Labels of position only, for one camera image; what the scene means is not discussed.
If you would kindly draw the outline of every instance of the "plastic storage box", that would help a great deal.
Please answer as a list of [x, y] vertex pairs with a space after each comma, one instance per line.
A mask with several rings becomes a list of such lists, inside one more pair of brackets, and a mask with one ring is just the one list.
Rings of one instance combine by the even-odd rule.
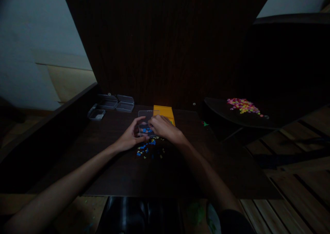
[[115, 109], [118, 105], [118, 100], [115, 96], [109, 96], [109, 95], [101, 95], [98, 94], [102, 100], [99, 103], [99, 107], [101, 109]]
[[94, 104], [94, 106], [92, 106], [92, 108], [90, 109], [90, 111], [87, 114], [87, 117], [90, 120], [98, 120], [98, 121], [100, 121], [103, 118], [103, 116], [106, 113], [106, 111], [105, 110], [102, 110], [102, 109], [96, 109], [96, 107], [97, 107], [97, 104]]
[[130, 96], [117, 95], [119, 103], [116, 110], [131, 113], [134, 108], [134, 99]]
[[159, 115], [159, 110], [141, 110], [139, 111], [139, 117], [145, 116], [145, 119], [139, 121], [139, 133], [140, 136], [155, 136], [155, 133], [150, 129], [148, 121], [154, 115]]

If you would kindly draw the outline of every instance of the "forearm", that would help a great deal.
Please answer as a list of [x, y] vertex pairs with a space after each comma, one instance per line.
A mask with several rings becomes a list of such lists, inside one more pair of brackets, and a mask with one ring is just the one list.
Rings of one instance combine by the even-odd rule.
[[213, 204], [217, 212], [233, 209], [241, 212], [236, 197], [227, 185], [210, 166], [208, 161], [199, 154], [183, 134], [173, 141], [187, 161], [192, 173], [199, 183], [202, 191]]
[[38, 233], [43, 230], [116, 154], [109, 146], [48, 187], [6, 223], [5, 232]]

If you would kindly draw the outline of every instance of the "person's left hand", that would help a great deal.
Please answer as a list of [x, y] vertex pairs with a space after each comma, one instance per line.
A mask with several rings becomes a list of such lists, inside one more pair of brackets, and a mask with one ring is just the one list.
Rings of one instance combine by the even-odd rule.
[[117, 152], [129, 150], [134, 145], [149, 140], [147, 134], [144, 134], [145, 136], [143, 137], [137, 137], [139, 136], [139, 130], [136, 128], [136, 125], [144, 118], [145, 116], [135, 118], [123, 135], [111, 145]]

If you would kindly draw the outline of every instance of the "person's right hand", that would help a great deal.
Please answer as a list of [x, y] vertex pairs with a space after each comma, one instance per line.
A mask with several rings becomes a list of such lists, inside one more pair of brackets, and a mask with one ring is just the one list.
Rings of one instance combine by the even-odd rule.
[[166, 138], [172, 143], [182, 135], [182, 132], [163, 115], [153, 116], [148, 121], [148, 124], [150, 129], [153, 130], [156, 135]]

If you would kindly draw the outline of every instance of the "sleeve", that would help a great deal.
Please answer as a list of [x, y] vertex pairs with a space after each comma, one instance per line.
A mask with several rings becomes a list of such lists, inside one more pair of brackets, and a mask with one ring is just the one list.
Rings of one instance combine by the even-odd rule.
[[249, 221], [235, 210], [224, 210], [219, 215], [221, 234], [255, 234]]

